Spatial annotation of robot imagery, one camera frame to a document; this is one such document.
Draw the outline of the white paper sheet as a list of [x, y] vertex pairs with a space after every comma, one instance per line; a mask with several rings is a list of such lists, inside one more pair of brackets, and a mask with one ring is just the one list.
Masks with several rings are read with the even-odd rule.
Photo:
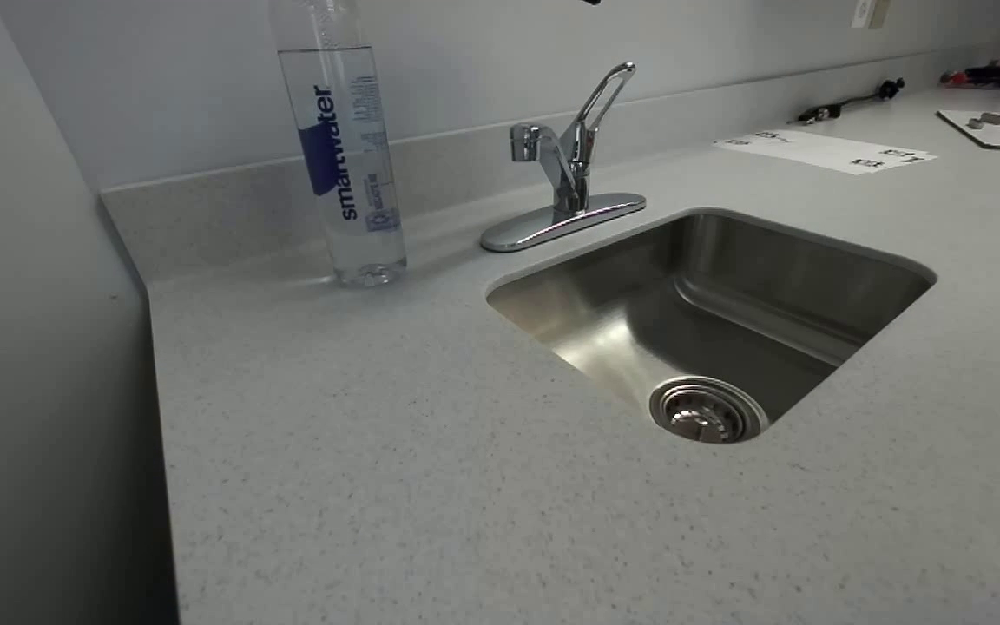
[[922, 149], [884, 145], [884, 143], [858, 143], [795, 128], [767, 128], [748, 137], [721, 139], [727, 152], [790, 160], [804, 167], [821, 167], [833, 175], [884, 175], [898, 167], [925, 164]]

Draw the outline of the chrome sink faucet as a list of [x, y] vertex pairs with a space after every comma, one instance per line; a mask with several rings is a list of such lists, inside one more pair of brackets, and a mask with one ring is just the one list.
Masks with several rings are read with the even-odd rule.
[[519, 123], [510, 128], [510, 160], [538, 164], [550, 186], [550, 201], [526, 215], [490, 227], [479, 238], [479, 247], [484, 254], [519, 254], [646, 210], [646, 197], [630, 190], [589, 190], [597, 125], [630, 76], [630, 63], [612, 66], [582, 101], [577, 117], [565, 125], [565, 132], [556, 132], [542, 123]]

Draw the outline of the clear plastic water bottle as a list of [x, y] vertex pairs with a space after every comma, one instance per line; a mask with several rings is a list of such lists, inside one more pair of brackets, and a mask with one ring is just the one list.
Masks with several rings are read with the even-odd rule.
[[268, 0], [281, 79], [341, 285], [405, 275], [374, 51], [352, 0]]

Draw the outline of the black tool on counter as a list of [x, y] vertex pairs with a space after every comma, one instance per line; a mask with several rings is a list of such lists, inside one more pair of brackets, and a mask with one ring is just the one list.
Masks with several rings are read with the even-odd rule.
[[795, 125], [828, 123], [828, 117], [841, 117], [847, 108], [893, 101], [902, 86], [907, 86], [902, 76], [881, 79], [872, 94], [813, 105], [813, 108], [798, 110], [790, 123], [795, 123]]

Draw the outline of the sink drain strainer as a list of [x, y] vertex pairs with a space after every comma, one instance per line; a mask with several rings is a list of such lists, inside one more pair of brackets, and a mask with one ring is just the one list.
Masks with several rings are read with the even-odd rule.
[[736, 446], [758, 439], [769, 418], [739, 387], [710, 377], [674, 377], [648, 394], [648, 418], [686, 443]]

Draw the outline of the stainless steel sink basin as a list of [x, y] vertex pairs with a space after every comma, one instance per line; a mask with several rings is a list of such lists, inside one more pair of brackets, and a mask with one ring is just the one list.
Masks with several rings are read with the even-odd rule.
[[663, 379], [710, 377], [778, 425], [935, 283], [910, 256], [697, 210], [508, 277], [484, 304], [646, 421]]

